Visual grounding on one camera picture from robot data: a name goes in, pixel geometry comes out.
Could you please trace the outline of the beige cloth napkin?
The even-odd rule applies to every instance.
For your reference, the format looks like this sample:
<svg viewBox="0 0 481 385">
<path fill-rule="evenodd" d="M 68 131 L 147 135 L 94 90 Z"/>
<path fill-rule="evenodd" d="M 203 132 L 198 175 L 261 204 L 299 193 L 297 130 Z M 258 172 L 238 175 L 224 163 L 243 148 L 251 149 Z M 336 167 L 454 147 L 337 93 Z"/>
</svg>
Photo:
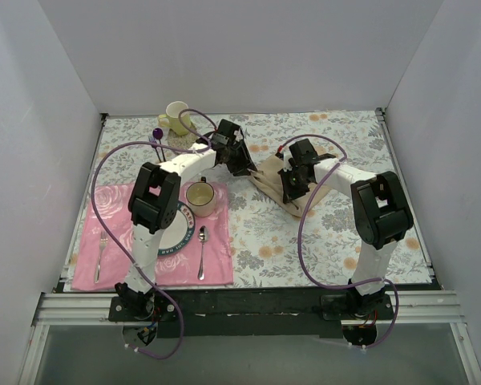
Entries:
<svg viewBox="0 0 481 385">
<path fill-rule="evenodd" d="M 283 202 L 281 177 L 278 174 L 283 168 L 283 163 L 283 160 L 279 159 L 276 155 L 270 155 L 257 165 L 256 171 L 251 172 L 250 180 L 258 189 L 275 201 L 287 213 L 295 217 L 302 217 L 305 205 L 316 185 L 314 183 L 309 184 L 309 192 L 303 197 L 299 197 L 296 200 L 285 204 Z"/>
</svg>

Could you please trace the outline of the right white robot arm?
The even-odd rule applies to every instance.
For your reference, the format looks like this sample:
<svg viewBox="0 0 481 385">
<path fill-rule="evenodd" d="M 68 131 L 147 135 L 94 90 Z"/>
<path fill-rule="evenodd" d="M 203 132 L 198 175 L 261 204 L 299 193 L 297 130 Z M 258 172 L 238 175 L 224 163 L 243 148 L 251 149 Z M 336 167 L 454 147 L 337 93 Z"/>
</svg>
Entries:
<svg viewBox="0 0 481 385">
<path fill-rule="evenodd" d="M 343 299 L 334 305 L 343 314 L 365 318 L 382 304 L 386 273 L 397 244 L 413 227 L 414 218 L 399 177 L 394 172 L 373 173 L 346 163 L 348 154 L 340 157 L 318 154 L 310 135 L 295 136 L 277 149 L 284 162 L 279 171 L 283 201 L 288 204 L 298 198 L 307 199 L 307 213 L 323 185 L 329 186 L 352 200 L 354 223 L 362 240 L 358 263 L 348 284 L 338 286 Z M 284 153 L 284 147 L 290 154 Z"/>
</svg>

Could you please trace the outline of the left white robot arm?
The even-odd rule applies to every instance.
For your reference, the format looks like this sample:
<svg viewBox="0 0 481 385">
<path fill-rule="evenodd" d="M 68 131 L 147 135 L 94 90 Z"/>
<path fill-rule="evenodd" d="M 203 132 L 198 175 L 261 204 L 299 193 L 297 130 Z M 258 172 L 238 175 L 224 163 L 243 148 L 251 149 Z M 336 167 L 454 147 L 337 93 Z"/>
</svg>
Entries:
<svg viewBox="0 0 481 385">
<path fill-rule="evenodd" d="M 181 185 L 218 164 L 226 165 L 234 176 L 248 176 L 256 170 L 241 127 L 228 120 L 221 120 L 218 129 L 173 160 L 142 165 L 128 202 L 133 262 L 124 281 L 115 284 L 124 308 L 134 319 L 144 321 L 154 313 L 150 293 L 156 280 L 158 249 L 176 217 Z"/>
</svg>

